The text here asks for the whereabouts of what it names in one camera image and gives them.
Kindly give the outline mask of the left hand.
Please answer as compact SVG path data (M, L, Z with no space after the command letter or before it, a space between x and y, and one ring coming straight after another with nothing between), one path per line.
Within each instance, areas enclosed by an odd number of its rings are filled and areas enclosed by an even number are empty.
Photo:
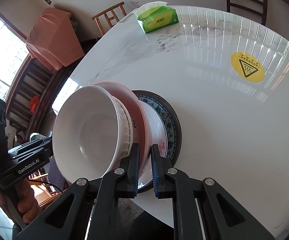
M23 180L19 184L20 201L18 203L18 210L23 214L23 221L26 224L31 223L38 215L41 214L41 209L37 200L34 198L34 191L31 188L28 180ZM0 207L11 220L14 220L12 213L10 213L6 200L0 191Z

